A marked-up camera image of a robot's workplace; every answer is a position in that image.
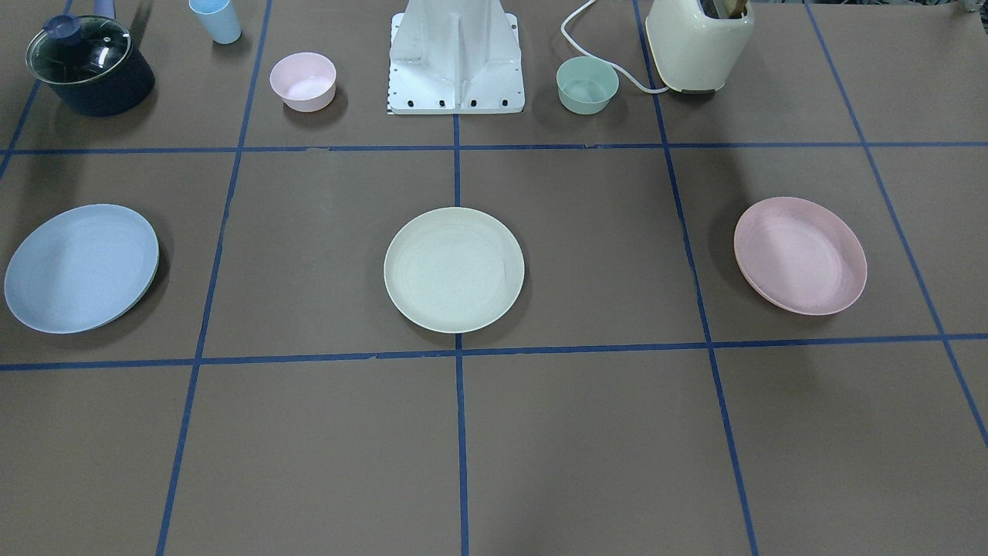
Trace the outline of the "glass pot lid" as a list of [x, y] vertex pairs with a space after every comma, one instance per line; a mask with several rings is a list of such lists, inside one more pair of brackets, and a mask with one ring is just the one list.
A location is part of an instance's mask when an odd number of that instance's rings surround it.
[[25, 65], [48, 84], [84, 84], [112, 73], [133, 48], [128, 28], [111, 17], [53, 15], [29, 42]]

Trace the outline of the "cream plate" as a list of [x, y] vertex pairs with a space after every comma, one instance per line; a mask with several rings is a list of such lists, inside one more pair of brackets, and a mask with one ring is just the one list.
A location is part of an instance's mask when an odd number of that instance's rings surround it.
[[382, 264], [398, 312], [443, 334], [478, 331], [505, 316], [521, 295], [525, 271], [521, 243], [507, 226], [465, 207], [411, 219]]

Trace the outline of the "toast slice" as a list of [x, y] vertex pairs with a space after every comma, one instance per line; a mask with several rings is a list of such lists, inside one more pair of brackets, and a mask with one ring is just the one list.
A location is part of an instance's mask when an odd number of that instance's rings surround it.
[[713, 20], [739, 20], [748, 15], [747, 0], [703, 0], [703, 14]]

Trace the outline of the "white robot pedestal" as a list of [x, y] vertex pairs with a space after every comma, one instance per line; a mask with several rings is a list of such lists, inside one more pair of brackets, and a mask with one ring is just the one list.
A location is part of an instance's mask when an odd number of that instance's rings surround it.
[[526, 105], [519, 21], [500, 1], [409, 1], [392, 15], [392, 115], [504, 115]]

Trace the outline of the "pink bowl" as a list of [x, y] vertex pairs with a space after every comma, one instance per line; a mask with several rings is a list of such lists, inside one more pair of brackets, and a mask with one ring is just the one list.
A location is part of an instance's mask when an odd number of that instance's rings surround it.
[[290, 109], [312, 113], [336, 97], [337, 68], [320, 53], [289, 54], [269, 71], [269, 85]]

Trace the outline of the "light blue cup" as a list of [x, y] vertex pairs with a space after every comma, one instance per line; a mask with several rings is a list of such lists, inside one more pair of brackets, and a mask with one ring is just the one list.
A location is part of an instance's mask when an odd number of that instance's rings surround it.
[[229, 45], [240, 39], [242, 29], [232, 1], [188, 1], [188, 7], [211, 36], [212, 42]]

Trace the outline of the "cream toaster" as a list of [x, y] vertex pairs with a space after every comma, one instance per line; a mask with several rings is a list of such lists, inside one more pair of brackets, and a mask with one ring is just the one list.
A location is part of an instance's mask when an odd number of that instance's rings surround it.
[[685, 94], [720, 91], [754, 31], [755, 17], [713, 20], [701, 1], [653, 1], [645, 31], [656, 70], [667, 88]]

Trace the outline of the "light blue plate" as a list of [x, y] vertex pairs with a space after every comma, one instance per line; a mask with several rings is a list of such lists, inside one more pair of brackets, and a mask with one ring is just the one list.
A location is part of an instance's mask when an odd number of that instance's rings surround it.
[[95, 330], [123, 316], [151, 288], [159, 251], [151, 223], [123, 205], [61, 212], [15, 250], [4, 278], [8, 309], [47, 334]]

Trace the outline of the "pink plate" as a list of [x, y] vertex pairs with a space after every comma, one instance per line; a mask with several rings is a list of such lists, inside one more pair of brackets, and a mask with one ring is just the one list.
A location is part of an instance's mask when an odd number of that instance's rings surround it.
[[843, 312], [867, 287], [860, 239], [843, 219], [809, 200], [779, 196], [751, 205], [735, 226], [733, 251], [745, 281], [791, 313]]

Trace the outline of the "dark blue pot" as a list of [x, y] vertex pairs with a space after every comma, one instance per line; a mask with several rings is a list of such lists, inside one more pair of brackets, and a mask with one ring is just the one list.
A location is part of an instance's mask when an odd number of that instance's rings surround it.
[[[94, 13], [88, 15], [105, 15], [117, 20], [113, 1], [95, 1]], [[77, 85], [55, 85], [36, 80], [49, 86], [65, 105], [81, 115], [109, 117], [134, 109], [151, 95], [156, 77], [133, 34], [131, 38], [134, 41], [131, 54], [112, 73], [99, 79]]]

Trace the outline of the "green bowl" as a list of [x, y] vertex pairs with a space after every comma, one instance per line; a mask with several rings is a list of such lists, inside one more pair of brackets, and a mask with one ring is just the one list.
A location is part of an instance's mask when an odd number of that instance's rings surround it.
[[596, 115], [620, 88], [613, 66], [590, 56], [565, 60], [555, 73], [559, 102], [575, 115]]

